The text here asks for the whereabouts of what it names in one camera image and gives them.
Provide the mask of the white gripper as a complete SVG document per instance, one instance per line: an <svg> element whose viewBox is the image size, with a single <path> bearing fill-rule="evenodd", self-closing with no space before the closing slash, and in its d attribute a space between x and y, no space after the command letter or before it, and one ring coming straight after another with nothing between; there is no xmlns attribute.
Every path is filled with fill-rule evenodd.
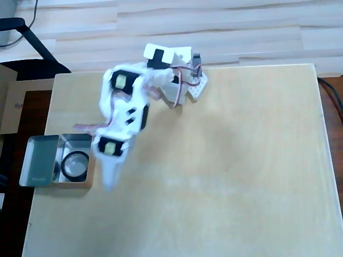
<svg viewBox="0 0 343 257"><path fill-rule="evenodd" d="M133 137L146 126L149 105L130 107L117 115L108 126L96 130L94 138L96 158L101 163L102 184L107 191L117 185L122 169L122 157L126 156Z"/></svg>

